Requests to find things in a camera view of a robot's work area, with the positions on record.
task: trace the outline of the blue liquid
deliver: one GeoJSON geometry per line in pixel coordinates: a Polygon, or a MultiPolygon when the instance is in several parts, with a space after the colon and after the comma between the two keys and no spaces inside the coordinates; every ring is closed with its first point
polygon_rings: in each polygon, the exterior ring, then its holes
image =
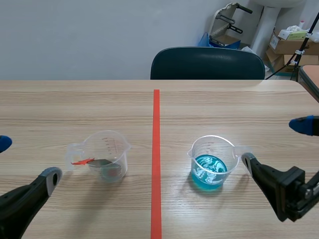
{"type": "MultiPolygon", "coordinates": [[[[201,155],[196,158],[197,163],[204,169],[216,173],[227,172],[227,167],[222,160],[211,155],[201,155]]],[[[226,175],[207,173],[200,168],[196,163],[192,163],[191,171],[192,179],[195,184],[204,190],[214,190],[223,185],[226,175]]]]}

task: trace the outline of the dark green chair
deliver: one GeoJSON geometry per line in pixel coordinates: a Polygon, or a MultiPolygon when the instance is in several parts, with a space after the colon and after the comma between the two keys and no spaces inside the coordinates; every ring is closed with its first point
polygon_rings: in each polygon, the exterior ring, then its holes
{"type": "Polygon", "coordinates": [[[239,50],[177,47],[154,58],[151,80],[264,80],[259,56],[239,50]]]}

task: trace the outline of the orange plastic piece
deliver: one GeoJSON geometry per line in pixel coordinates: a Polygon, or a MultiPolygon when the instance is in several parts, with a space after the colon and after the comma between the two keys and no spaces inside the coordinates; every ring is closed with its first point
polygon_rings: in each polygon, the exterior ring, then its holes
{"type": "Polygon", "coordinates": [[[71,163],[71,164],[73,164],[73,165],[85,165],[85,164],[87,164],[89,162],[92,162],[92,161],[94,161],[94,158],[84,159],[82,161],[79,161],[79,162],[76,162],[76,163],[71,163]]]}

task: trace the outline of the small table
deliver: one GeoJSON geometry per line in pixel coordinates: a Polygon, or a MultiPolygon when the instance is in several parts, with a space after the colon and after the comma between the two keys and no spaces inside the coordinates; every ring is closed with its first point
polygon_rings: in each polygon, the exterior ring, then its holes
{"type": "Polygon", "coordinates": [[[298,82],[319,102],[319,66],[302,66],[298,82]]]}
{"type": "Polygon", "coordinates": [[[319,104],[292,81],[0,81],[0,194],[60,167],[62,180],[24,239],[150,239],[153,91],[160,89],[163,239],[317,239],[317,205],[281,223],[244,165],[222,191],[192,186],[186,152],[215,134],[247,145],[261,163],[286,171],[319,170],[319,138],[298,134],[291,119],[319,114],[319,104]],[[86,166],[66,172],[66,146],[116,130],[133,148],[120,184],[103,184],[86,166]]]}

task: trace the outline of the orange object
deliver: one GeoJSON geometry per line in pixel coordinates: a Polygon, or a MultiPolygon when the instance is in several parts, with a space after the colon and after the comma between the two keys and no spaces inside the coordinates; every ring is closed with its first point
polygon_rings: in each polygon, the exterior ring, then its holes
{"type": "Polygon", "coordinates": [[[94,158],[88,158],[88,159],[84,159],[82,161],[76,162],[76,163],[72,163],[73,165],[85,165],[89,162],[94,161],[94,158]]]}
{"type": "Polygon", "coordinates": [[[161,239],[160,90],[154,90],[151,197],[151,239],[161,239]]]}

